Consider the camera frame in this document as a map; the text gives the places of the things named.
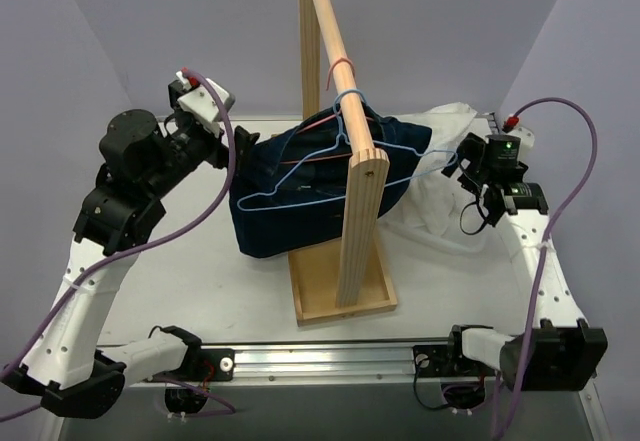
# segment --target red string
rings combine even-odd
[[[329,74],[327,75],[327,88],[325,89],[325,91],[329,91],[329,86],[331,85],[331,74],[333,74],[333,69],[336,67],[336,65],[340,63],[347,63],[349,66],[351,66],[353,77],[356,77],[356,67],[353,65],[353,61],[351,61],[349,58],[338,58],[333,62],[331,67],[329,67]]]

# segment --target wooden base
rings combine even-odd
[[[289,252],[289,271],[298,326],[393,311],[398,300],[377,236],[358,302],[336,307],[341,239]]]

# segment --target screw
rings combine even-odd
[[[233,369],[233,360],[231,358],[225,357],[220,360],[220,370],[223,373],[228,373]]]
[[[429,356],[424,353],[416,356],[416,359],[414,361],[416,363],[416,366],[419,366],[420,368],[426,368],[427,366],[429,366]]]

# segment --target white garment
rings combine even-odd
[[[445,104],[424,113],[396,116],[400,121],[428,126],[432,129],[431,149],[455,151],[466,136],[477,111],[464,103]],[[418,163],[416,173],[447,164],[448,153],[427,154]],[[449,216],[456,207],[462,209],[468,196],[453,189],[456,181],[433,173],[412,179],[407,193],[389,212],[389,220],[402,222],[409,228],[424,227],[435,236],[443,236],[450,224]]]

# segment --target cable tie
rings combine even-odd
[[[351,61],[349,58],[338,58],[329,67],[329,73],[327,74],[327,87],[325,88],[325,91],[329,91],[329,86],[331,86],[331,74],[333,73],[333,69],[340,63],[347,63],[349,66],[351,66],[353,77],[356,77],[356,67],[353,65],[353,61]]]
[[[518,254],[520,254],[525,249],[537,249],[538,251],[540,251],[542,248],[547,248],[547,251],[549,251],[550,253],[555,253],[556,252],[556,248],[553,247],[553,245],[551,244],[550,240],[541,241],[541,242],[536,243],[536,244],[529,244],[529,245],[521,246],[518,251],[513,253],[513,256],[511,256],[511,260],[513,260],[513,258],[515,258]]]
[[[75,289],[78,292],[84,291],[85,293],[88,293],[90,291],[89,288],[87,288],[86,286],[83,286],[82,284],[80,286],[78,286],[77,284],[73,284],[74,281],[67,279],[66,276],[62,277],[62,282],[67,286],[69,286],[71,289]]]

